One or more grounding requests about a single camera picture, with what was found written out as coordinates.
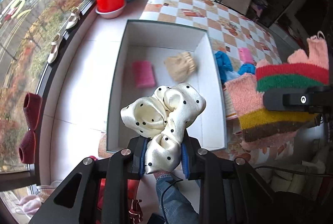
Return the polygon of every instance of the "pink sponge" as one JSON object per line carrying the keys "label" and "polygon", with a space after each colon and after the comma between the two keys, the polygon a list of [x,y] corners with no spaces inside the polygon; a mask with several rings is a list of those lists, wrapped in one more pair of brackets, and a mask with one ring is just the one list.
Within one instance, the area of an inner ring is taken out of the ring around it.
{"label": "pink sponge", "polygon": [[238,52],[239,52],[239,59],[243,63],[253,64],[253,57],[252,57],[251,51],[247,47],[239,48]]}
{"label": "pink sponge", "polygon": [[136,61],[132,63],[137,88],[150,88],[155,86],[152,64],[149,61]]}

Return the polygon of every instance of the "red bucket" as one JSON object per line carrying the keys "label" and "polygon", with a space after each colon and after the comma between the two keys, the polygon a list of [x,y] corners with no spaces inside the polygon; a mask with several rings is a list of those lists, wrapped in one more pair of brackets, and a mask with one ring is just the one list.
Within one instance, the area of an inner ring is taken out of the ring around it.
{"label": "red bucket", "polygon": [[125,0],[96,0],[97,10],[102,13],[113,12],[125,5]]}

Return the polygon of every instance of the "black cable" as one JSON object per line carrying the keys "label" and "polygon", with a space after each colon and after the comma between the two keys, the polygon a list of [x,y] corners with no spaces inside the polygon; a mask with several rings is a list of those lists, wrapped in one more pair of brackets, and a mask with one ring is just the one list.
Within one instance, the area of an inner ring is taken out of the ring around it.
{"label": "black cable", "polygon": [[166,191],[172,187],[174,184],[178,183],[178,182],[181,182],[181,181],[184,181],[183,179],[180,179],[178,181],[174,181],[171,185],[169,185],[166,190],[163,191],[162,193],[162,196],[161,196],[161,207],[162,207],[162,212],[163,212],[163,217],[164,217],[164,220],[165,220],[165,224],[169,224],[168,220],[167,220],[167,216],[165,215],[165,211],[164,211],[164,205],[163,205],[163,197],[164,197],[164,194],[166,193]]}
{"label": "black cable", "polygon": [[272,167],[272,166],[259,166],[259,167],[256,167],[254,169],[261,169],[261,168],[280,170],[280,171],[285,171],[285,172],[300,174],[300,175],[307,175],[307,176],[331,177],[331,178],[333,178],[333,174],[302,172],[302,171],[296,171],[296,170],[290,170],[290,169],[281,169],[281,168]]}

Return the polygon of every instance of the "scrunchie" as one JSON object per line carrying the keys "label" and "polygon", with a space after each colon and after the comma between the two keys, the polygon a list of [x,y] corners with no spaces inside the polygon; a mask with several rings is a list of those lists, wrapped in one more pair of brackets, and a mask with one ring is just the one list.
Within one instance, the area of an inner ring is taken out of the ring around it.
{"label": "scrunchie", "polygon": [[188,83],[160,86],[123,108],[124,124],[151,138],[144,156],[145,172],[173,171],[180,163],[181,143],[189,127],[206,107],[206,100]]}

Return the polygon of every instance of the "table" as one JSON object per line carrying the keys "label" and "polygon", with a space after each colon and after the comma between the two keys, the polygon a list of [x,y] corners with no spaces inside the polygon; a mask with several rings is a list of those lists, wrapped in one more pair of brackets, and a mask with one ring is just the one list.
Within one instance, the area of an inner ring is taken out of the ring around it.
{"label": "table", "polygon": [[[266,59],[271,64],[281,63],[272,35],[236,11],[210,0],[148,0],[140,17],[143,20],[172,22],[208,31],[214,51],[225,52],[238,71],[243,62],[238,49],[250,49],[255,64]],[[238,120],[227,121],[227,149],[216,151],[221,158],[233,160],[243,157],[251,164],[281,159],[293,153],[293,140],[286,144],[257,150],[244,150],[240,146],[242,132]]]}

